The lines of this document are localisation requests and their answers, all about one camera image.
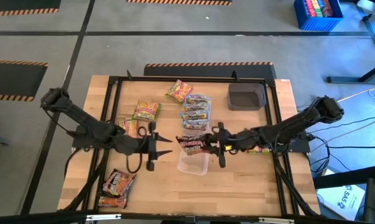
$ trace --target clear plastic container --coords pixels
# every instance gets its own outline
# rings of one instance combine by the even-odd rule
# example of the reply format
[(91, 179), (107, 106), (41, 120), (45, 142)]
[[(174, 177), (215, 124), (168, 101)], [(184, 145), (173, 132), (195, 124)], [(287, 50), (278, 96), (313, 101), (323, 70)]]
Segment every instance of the clear plastic container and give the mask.
[[(209, 111), (208, 111), (208, 125), (207, 130), (199, 131), (199, 130), (189, 130), (184, 129), (184, 136), (198, 136), (201, 134), (211, 133), (211, 124), (212, 121), (210, 120), (211, 116), (211, 103), (209, 103)], [(209, 154), (208, 153), (199, 153), (192, 156), (188, 156), (186, 152), (181, 150), (181, 154), (179, 155), (179, 162), (178, 162), (178, 170), (181, 172), (186, 172), (188, 174), (195, 174), (195, 175), (205, 175), (207, 173), (208, 168), (208, 160)]]
[(208, 153), (199, 153), (188, 156), (183, 150), (179, 156), (178, 170), (195, 175), (205, 175), (208, 168)]

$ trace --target floor mat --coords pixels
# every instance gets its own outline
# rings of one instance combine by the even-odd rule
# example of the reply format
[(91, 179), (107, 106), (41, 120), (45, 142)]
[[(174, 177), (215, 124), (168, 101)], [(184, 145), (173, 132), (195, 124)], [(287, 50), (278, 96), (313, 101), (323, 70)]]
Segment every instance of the floor mat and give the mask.
[(54, 13), (59, 11), (61, 0), (0, 0), (0, 16)]
[(0, 60), (0, 100), (32, 101), (48, 64)]
[(207, 1), (195, 1), (195, 0), (126, 0), (127, 2), (135, 3), (160, 3), (160, 4), (202, 4), (212, 6), (231, 6), (232, 0), (207, 0)]
[(231, 77), (233, 72), (240, 78), (276, 78), (272, 62), (150, 63), (146, 65), (144, 75)]

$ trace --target snack bag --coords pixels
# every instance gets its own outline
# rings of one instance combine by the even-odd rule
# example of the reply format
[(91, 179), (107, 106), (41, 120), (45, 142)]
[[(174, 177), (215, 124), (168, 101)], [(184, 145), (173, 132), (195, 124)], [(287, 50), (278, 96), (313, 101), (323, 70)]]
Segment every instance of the snack bag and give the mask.
[(206, 131), (208, 128), (209, 120), (196, 120), (196, 121), (183, 121), (183, 128), (190, 130)]
[(204, 152), (203, 147), (206, 146), (205, 135), (176, 137), (176, 140), (188, 156)]
[(208, 119), (208, 111), (206, 110), (182, 112), (180, 115), (184, 121)]
[(138, 101), (135, 112), (132, 115), (132, 119), (143, 119), (147, 121), (154, 121), (160, 112), (161, 104), (159, 103), (145, 103)]
[(183, 109), (185, 110), (185, 112), (196, 111), (196, 110), (208, 110), (209, 105), (210, 104), (208, 103), (198, 103), (198, 104), (185, 103), (183, 104)]
[(125, 133), (133, 138), (138, 137), (138, 121), (137, 120), (126, 120), (120, 121), (120, 127), (125, 129)]
[(99, 207), (118, 207), (126, 208), (126, 198), (109, 198), (109, 197), (100, 197), (99, 198)]
[(211, 103), (211, 97), (195, 94), (188, 95), (186, 97), (186, 103), (197, 104), (197, 103)]
[(170, 96), (172, 99), (181, 104), (192, 89), (192, 86), (189, 86), (187, 83), (184, 83), (181, 80), (177, 80), (176, 83), (168, 90), (166, 96)]
[(247, 150), (247, 153), (248, 154), (255, 154), (255, 153), (268, 154), (268, 153), (270, 153), (270, 149), (269, 148), (261, 148), (259, 146), (255, 146), (253, 149)]
[(114, 169), (110, 177), (103, 184), (102, 190), (109, 196), (121, 197), (134, 178), (135, 175)]

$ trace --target black cable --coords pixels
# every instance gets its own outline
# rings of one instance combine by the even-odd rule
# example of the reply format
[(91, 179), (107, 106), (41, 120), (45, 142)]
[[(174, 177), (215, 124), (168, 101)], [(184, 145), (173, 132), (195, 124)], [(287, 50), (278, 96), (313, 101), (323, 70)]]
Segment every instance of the black cable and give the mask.
[(343, 162), (341, 160), (339, 160), (337, 157), (333, 156), (341, 165), (343, 165), (343, 167), (345, 167), (345, 169), (348, 169), (349, 171), (353, 172), (351, 169), (349, 169), (348, 167), (346, 167)]
[(138, 164), (138, 167), (135, 170), (130, 169), (130, 162), (129, 162), (128, 158), (129, 158), (129, 156), (126, 156), (126, 169), (127, 169), (127, 171), (131, 174), (137, 173), (140, 170), (140, 167), (142, 166), (142, 160), (143, 160), (142, 153), (139, 153), (139, 164)]
[(330, 162), (330, 149), (329, 149), (329, 145), (327, 143), (326, 140), (322, 139), (322, 138), (319, 138), (318, 136), (314, 136), (315, 138), (319, 139), (320, 141), (322, 141), (325, 146), (326, 146), (326, 150), (327, 150), (327, 156), (322, 158), (322, 159), (318, 159), (317, 161), (315, 162), (312, 162), (310, 164), (310, 167), (313, 165), (313, 164), (316, 164), (317, 162), (320, 162), (320, 161), (323, 161), (320, 166), (317, 168), (317, 170), (311, 170), (312, 172), (316, 173), (316, 174), (319, 174), (320, 172), (323, 172), (327, 166), (329, 165), (329, 162)]
[(332, 127), (329, 127), (329, 128), (322, 128), (322, 129), (319, 129), (319, 130), (316, 130), (316, 131), (312, 131), (310, 133), (315, 133), (315, 132), (318, 132), (318, 131), (324, 131), (324, 130), (328, 130), (330, 128), (339, 128), (341, 126), (346, 126), (346, 125), (350, 125), (350, 124), (354, 124), (354, 123), (360, 123), (360, 122), (363, 122), (363, 121), (367, 121), (369, 119), (375, 119), (375, 117), (372, 117), (372, 118), (366, 118), (366, 119), (363, 119), (363, 120), (360, 120), (360, 121), (353, 121), (351, 123), (348, 123), (348, 124), (341, 124), (341, 125), (338, 125), (338, 126), (332, 126)]
[[(142, 127), (138, 128), (138, 135), (141, 136), (143, 138), (143, 140), (142, 140), (142, 143), (138, 146), (138, 148), (136, 150), (139, 150), (140, 148), (142, 148), (142, 146), (145, 145), (145, 143), (147, 141), (147, 138), (148, 138), (147, 134), (148, 134), (148, 131), (145, 127), (142, 126)], [(138, 164), (138, 167), (135, 170), (130, 169), (130, 162), (129, 162), (128, 158), (129, 158), (129, 156), (126, 156), (126, 169), (127, 169), (127, 171), (131, 174), (137, 173), (140, 170), (140, 167), (142, 166), (142, 160), (143, 160), (142, 153), (139, 152), (139, 164)]]
[(65, 178), (65, 175), (67, 174), (67, 169), (69, 168), (69, 162), (70, 162), (70, 160), (73, 158), (73, 156), (74, 156), (77, 152), (79, 152), (79, 150), (81, 150), (81, 148), (76, 148), (76, 149), (74, 150), (74, 152), (71, 153), (71, 155), (70, 155), (69, 158), (67, 159), (67, 161), (66, 161), (66, 163), (65, 163), (65, 167), (64, 167), (64, 178)]
[(229, 150), (228, 152), (231, 155), (236, 155), (239, 152), (239, 150)]
[(364, 205), (362, 205), (362, 206), (360, 206), (359, 208), (358, 208), (358, 217), (359, 217), (359, 221), (362, 221), (362, 222), (364, 222), (364, 220), (363, 220), (363, 215), (364, 215)]
[(334, 147), (334, 146), (329, 146), (330, 149), (375, 149), (375, 146), (341, 146), (341, 147)]
[(50, 117), (50, 119), (54, 122), (54, 123), (56, 123), (56, 125), (58, 125), (59, 127), (61, 127), (67, 134), (69, 134), (69, 135), (71, 135), (70, 134), (70, 131), (69, 130), (67, 130), (65, 127), (63, 127), (62, 125), (60, 125), (57, 121), (55, 121), (55, 119), (53, 119), (53, 117), (48, 113), (48, 111), (46, 111), (46, 110), (44, 110), (45, 111), (45, 113)]

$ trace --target chip bag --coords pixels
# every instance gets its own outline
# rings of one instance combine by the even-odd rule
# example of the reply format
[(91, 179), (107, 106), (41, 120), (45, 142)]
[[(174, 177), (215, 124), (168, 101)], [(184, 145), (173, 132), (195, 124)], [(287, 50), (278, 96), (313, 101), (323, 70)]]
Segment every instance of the chip bag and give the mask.
[(126, 120), (120, 121), (120, 127), (125, 129), (125, 133), (133, 138), (138, 137), (138, 121), (137, 120)]
[(128, 190), (128, 186), (134, 178), (135, 175), (114, 169), (110, 177), (103, 184), (102, 190), (109, 196), (121, 197)]
[(176, 83), (168, 90), (166, 96), (170, 96), (172, 99), (181, 104), (192, 89), (192, 86), (189, 86), (187, 83), (184, 83), (181, 80), (177, 80)]
[(126, 197), (110, 198), (110, 197), (100, 197), (99, 207), (118, 207), (126, 208), (127, 199)]
[(132, 119), (142, 119), (147, 121), (154, 121), (160, 112), (161, 104), (159, 103), (145, 103), (138, 101), (135, 112), (132, 115)]

